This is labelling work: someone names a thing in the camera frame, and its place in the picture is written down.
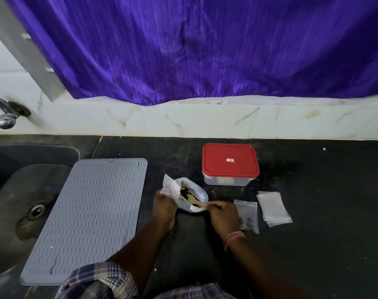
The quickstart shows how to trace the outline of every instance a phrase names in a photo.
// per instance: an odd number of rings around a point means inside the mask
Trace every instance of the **faucet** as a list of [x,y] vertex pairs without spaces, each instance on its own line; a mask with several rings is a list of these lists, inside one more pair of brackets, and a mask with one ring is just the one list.
[[5,113],[0,115],[0,128],[10,129],[16,124],[20,116],[28,117],[31,111],[24,105],[16,102],[7,102],[0,98],[0,109]]

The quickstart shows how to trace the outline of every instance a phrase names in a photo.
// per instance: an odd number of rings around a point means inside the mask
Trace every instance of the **hand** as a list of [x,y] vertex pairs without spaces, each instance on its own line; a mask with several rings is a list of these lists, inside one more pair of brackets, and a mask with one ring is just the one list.
[[207,203],[207,211],[210,212],[212,226],[223,242],[230,233],[240,231],[240,219],[234,203],[210,201]]
[[171,231],[175,224],[175,213],[177,206],[172,198],[156,191],[153,199],[153,220],[161,224],[166,231]]

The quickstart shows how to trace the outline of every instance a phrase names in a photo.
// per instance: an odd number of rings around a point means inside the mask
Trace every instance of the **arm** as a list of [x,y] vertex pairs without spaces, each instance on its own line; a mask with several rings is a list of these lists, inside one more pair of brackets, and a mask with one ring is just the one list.
[[[224,243],[230,233],[240,231],[239,215],[233,203],[211,201],[207,204],[207,210],[211,215],[212,226]],[[245,238],[233,240],[229,250],[264,298],[308,298],[302,290],[280,279]]]
[[153,200],[152,219],[129,243],[107,260],[132,274],[139,296],[145,289],[163,239],[174,227],[175,212],[174,201],[157,191]]

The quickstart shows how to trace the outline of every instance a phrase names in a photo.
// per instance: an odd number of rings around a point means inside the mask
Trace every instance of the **plaid shirt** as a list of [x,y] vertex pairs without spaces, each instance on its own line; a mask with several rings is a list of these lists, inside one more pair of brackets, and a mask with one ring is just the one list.
[[[74,270],[60,286],[56,299],[137,298],[138,290],[130,272],[113,262],[99,262]],[[162,293],[156,299],[234,299],[216,283],[189,286]]]

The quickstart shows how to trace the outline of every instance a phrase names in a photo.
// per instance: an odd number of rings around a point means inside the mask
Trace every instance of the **red lid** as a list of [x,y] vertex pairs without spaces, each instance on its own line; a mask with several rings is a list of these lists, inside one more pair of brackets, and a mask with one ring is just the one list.
[[202,169],[207,176],[256,178],[260,174],[256,151],[250,145],[205,144]]

